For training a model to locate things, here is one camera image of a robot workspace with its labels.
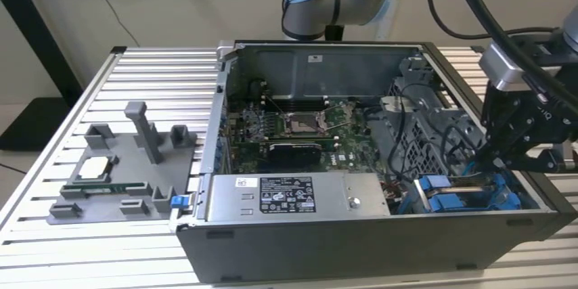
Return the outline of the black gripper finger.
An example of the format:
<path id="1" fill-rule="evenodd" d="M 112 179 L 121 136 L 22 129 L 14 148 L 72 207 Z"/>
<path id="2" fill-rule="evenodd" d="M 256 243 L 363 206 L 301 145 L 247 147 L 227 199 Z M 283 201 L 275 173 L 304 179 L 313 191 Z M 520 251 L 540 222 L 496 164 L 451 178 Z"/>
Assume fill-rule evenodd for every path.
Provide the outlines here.
<path id="1" fill-rule="evenodd" d="M 527 152 L 536 147 L 535 143 L 519 143 L 500 155 L 500 159 L 510 170 L 536 173 L 564 173 L 566 163 L 562 154 L 562 144 L 556 143 L 540 151 L 536 157 Z"/>
<path id="2" fill-rule="evenodd" d="M 484 132 L 486 142 L 476 152 L 478 171 L 504 170 L 506 163 L 500 158 L 500 152 L 504 148 L 503 142 L 507 142 L 511 130 L 511 123 L 487 123 Z"/>

